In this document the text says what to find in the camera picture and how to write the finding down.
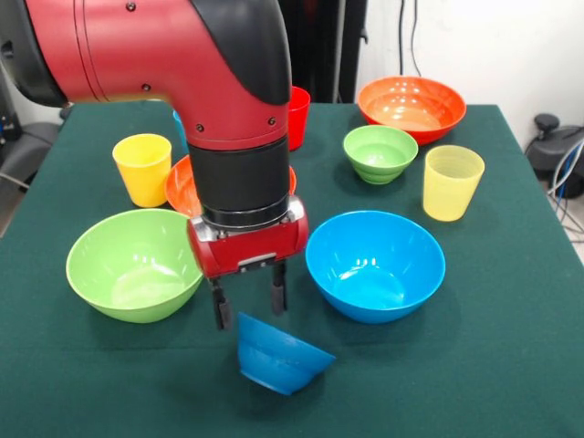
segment orange bowl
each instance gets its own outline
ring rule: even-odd
[[[296,173],[290,167],[290,194],[296,190]],[[164,186],[171,207],[189,217],[201,214],[201,203],[194,186],[191,157],[188,155],[174,164]]]
[[[360,91],[357,104],[369,123],[405,130],[419,145],[442,138],[466,113],[453,89],[407,76],[374,80]]]

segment white wall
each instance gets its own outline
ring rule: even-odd
[[[6,76],[6,82],[8,82],[8,91],[15,105],[16,113],[18,114],[21,124],[27,124],[34,121],[52,121],[55,123],[61,123],[62,120],[58,116],[59,109],[43,107],[42,105],[37,105],[36,103],[31,102],[18,92],[8,76]]]
[[[370,42],[361,45],[358,90],[399,74],[399,9],[399,0],[369,0]],[[413,0],[405,11],[404,73],[415,75]],[[582,0],[418,0],[416,60],[425,77],[456,89],[467,103],[499,105],[525,147],[539,112],[584,123],[583,16]]]

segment blue cup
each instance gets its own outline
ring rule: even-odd
[[[238,323],[241,373],[280,394],[301,390],[336,359],[245,313],[239,313]]]
[[[443,250],[430,233],[405,217],[376,211],[328,219],[308,239],[306,259],[329,304],[366,324],[412,313],[446,271]]]
[[[189,147],[186,145],[186,133],[184,132],[183,122],[181,121],[181,116],[176,111],[172,112],[172,116],[174,117],[174,124],[176,125],[176,129],[179,131],[179,135],[181,136],[181,146],[182,150],[185,154],[189,153]]]

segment red cup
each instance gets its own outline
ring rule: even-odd
[[[307,130],[310,95],[305,89],[292,87],[292,99],[288,107],[288,139],[291,151],[295,151],[304,141]]]

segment small green bowl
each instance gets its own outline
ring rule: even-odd
[[[381,125],[352,130],[343,148],[355,172],[369,184],[392,182],[418,154],[418,143],[410,134]]]
[[[169,317],[203,279],[189,246],[187,219],[141,209],[93,225],[69,251],[69,284],[115,319],[146,323]]]

